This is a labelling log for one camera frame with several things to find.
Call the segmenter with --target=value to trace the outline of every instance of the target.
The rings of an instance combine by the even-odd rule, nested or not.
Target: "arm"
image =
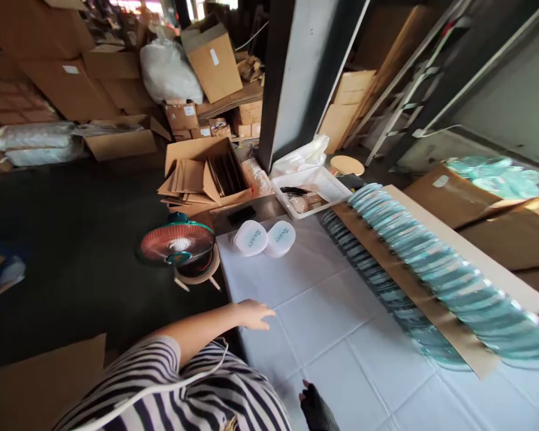
[[[152,336],[174,338],[180,346],[180,367],[183,367],[210,341],[236,326],[268,330],[270,326],[262,321],[266,316],[275,316],[275,312],[262,303],[247,299],[169,324]]]

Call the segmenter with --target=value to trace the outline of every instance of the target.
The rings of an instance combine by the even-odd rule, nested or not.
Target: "person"
[[[268,330],[269,316],[271,308],[249,299],[155,331],[113,362],[53,430],[290,431],[268,379],[214,341],[236,326]],[[335,429],[323,427],[331,425],[331,411],[304,384],[310,430]]]

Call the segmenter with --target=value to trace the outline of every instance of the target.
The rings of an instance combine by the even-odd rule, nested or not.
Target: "small white label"
[[[71,75],[79,75],[80,72],[78,72],[78,68],[76,66],[65,66],[65,65],[62,65],[62,67],[64,68],[64,70],[66,71],[66,73],[69,73]]]
[[[190,105],[188,107],[184,107],[184,112],[186,113],[186,117],[192,116],[196,114],[196,110],[193,108],[193,105]]]
[[[214,48],[210,50],[211,59],[214,61],[214,66],[217,66],[220,63],[220,60],[217,59],[216,52],[214,51]]]
[[[448,181],[449,181],[449,177],[446,175],[442,175],[435,180],[433,185],[434,187],[443,187],[447,184]]]

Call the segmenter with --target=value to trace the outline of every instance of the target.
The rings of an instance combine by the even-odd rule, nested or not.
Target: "black glove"
[[[307,389],[304,389],[299,399],[310,431],[340,431],[333,412],[319,395],[316,386],[305,380],[304,385]]]

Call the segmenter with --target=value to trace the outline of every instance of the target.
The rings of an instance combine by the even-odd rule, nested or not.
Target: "white container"
[[[268,232],[256,221],[245,221],[234,237],[234,247],[242,256],[255,256],[268,245]]]
[[[280,188],[300,187],[303,189],[305,184],[314,184],[317,194],[329,203],[302,214],[295,211],[289,203],[287,196],[281,192]],[[346,201],[352,195],[351,190],[344,186],[323,166],[317,166],[315,168],[306,169],[305,171],[272,178],[271,185],[274,188],[275,195],[289,213],[290,217],[295,219],[304,218],[318,213],[319,211],[323,211],[326,208]]]
[[[280,220],[268,232],[268,246],[264,253],[269,257],[281,257],[285,255],[295,242],[295,229],[293,226]]]

